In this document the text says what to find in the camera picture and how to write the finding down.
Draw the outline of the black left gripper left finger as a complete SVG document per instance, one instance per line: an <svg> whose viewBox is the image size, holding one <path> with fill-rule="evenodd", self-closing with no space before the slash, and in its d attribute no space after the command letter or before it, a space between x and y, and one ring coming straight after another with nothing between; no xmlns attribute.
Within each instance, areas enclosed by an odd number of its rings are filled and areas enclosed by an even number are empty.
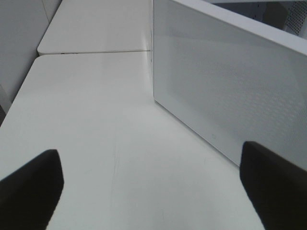
<svg viewBox="0 0 307 230"><path fill-rule="evenodd" d="M59 153L48 149L0 182L0 228L45 230L64 187Z"/></svg>

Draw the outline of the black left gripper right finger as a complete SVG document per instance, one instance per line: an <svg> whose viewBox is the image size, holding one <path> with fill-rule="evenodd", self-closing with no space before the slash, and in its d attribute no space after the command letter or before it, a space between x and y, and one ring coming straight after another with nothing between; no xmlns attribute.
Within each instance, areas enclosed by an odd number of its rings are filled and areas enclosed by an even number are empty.
<svg viewBox="0 0 307 230"><path fill-rule="evenodd" d="M254 141L242 147L240 181L266 230L307 228L307 172Z"/></svg>

